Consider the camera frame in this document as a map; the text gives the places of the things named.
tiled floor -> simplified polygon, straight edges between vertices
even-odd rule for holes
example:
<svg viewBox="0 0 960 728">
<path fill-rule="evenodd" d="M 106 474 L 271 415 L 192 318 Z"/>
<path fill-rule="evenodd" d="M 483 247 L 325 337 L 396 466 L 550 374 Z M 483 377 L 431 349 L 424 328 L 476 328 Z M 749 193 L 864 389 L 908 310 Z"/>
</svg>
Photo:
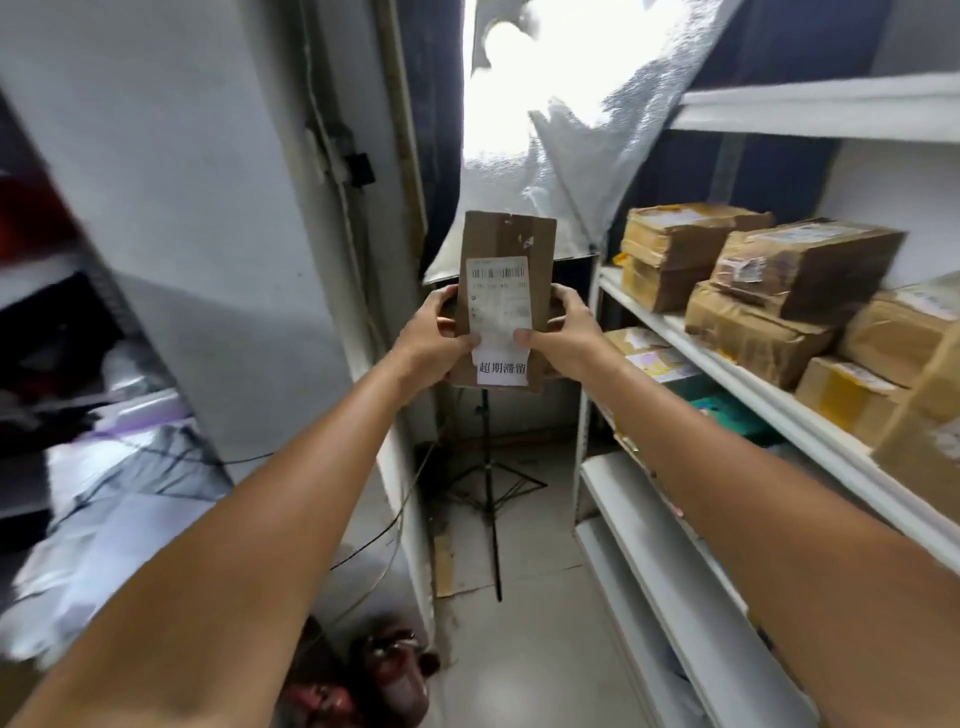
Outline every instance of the tiled floor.
<svg viewBox="0 0 960 728">
<path fill-rule="evenodd" d="M 446 507 L 459 593 L 437 601 L 447 667 L 432 681 L 427 725 L 644 728 L 627 666 L 572 535 L 572 444 L 498 455 L 550 487 L 511 501 L 499 514 L 502 603 L 492 587 L 480 517 L 463 505 Z M 515 480 L 499 474 L 496 492 Z M 482 488 L 478 473 L 469 490 L 480 496 Z"/>
</svg>

person's right arm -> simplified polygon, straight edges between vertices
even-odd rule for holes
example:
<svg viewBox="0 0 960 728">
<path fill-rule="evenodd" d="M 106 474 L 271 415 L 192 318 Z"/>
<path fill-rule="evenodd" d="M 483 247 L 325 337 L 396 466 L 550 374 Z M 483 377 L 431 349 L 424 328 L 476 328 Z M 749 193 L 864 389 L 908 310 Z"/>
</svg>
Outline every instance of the person's right arm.
<svg viewBox="0 0 960 728">
<path fill-rule="evenodd" d="M 960 726 L 960 577 L 633 366 L 575 291 L 518 331 L 581 381 L 707 541 L 833 728 Z"/>
</svg>

person's left arm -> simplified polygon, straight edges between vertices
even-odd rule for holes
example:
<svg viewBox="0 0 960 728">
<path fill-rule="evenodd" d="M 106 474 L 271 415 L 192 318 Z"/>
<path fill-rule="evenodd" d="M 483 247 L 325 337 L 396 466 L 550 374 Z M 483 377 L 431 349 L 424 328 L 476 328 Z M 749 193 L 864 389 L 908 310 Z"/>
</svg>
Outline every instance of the person's left arm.
<svg viewBox="0 0 960 728">
<path fill-rule="evenodd" d="M 310 605 L 397 411 L 476 346 L 434 291 L 323 419 L 130 579 L 11 728 L 269 724 Z"/>
</svg>

person's left hand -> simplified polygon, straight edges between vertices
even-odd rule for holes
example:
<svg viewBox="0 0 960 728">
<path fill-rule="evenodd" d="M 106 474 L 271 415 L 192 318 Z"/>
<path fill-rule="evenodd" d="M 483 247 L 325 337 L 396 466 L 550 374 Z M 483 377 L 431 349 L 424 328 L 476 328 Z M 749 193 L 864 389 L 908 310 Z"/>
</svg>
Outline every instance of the person's left hand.
<svg viewBox="0 0 960 728">
<path fill-rule="evenodd" d="M 454 336 L 453 321 L 440 315 L 444 302 L 456 292 L 454 283 L 427 296 L 387 354 L 401 369 L 408 400 L 443 379 L 461 356 L 480 343 L 475 333 Z"/>
</svg>

silver foil curtain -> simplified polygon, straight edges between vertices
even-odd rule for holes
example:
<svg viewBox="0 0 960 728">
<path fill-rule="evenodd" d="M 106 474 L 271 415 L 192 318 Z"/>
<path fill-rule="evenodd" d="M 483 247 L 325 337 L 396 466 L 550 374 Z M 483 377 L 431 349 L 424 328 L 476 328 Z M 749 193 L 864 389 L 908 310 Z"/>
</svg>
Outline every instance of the silver foil curtain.
<svg viewBox="0 0 960 728">
<path fill-rule="evenodd" d="M 457 214 L 427 282 L 457 275 L 469 209 L 557 219 L 602 250 L 617 205 L 740 0 L 468 0 Z"/>
</svg>

